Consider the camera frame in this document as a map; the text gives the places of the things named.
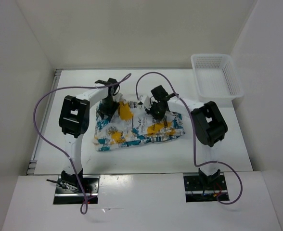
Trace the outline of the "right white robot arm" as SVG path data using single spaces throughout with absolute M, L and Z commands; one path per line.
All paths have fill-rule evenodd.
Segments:
M 139 103 L 154 119 L 161 120 L 167 112 L 173 112 L 191 120 L 193 138 L 203 145 L 204 152 L 204 159 L 200 164 L 196 163 L 197 154 L 194 155 L 194 165 L 198 167 L 198 182 L 203 189 L 210 189 L 220 176 L 218 158 L 214 152 L 228 131 L 217 104 L 213 101 L 201 103 L 184 99 L 175 93 L 169 94 L 161 85 L 152 89 L 151 94 L 151 97 L 140 96 Z

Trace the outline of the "colourful printed shorts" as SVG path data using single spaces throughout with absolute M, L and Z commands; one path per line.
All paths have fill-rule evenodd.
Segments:
M 185 134 L 182 115 L 167 112 L 162 120 L 147 114 L 137 101 L 117 97 L 119 107 L 111 119 L 102 119 L 96 110 L 96 125 L 92 143 L 96 151 L 106 152 L 148 143 L 175 140 Z

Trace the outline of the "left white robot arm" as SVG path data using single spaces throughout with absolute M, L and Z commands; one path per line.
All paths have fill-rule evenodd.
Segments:
M 119 88 L 116 79 L 97 80 L 94 89 L 64 98 L 59 126 L 64 134 L 64 150 L 71 159 L 61 172 L 61 180 L 72 192 L 79 192 L 84 185 L 81 147 L 83 136 L 90 124 L 90 109 L 99 103 L 99 117 L 109 122 L 119 107 L 119 102 L 114 99 Z

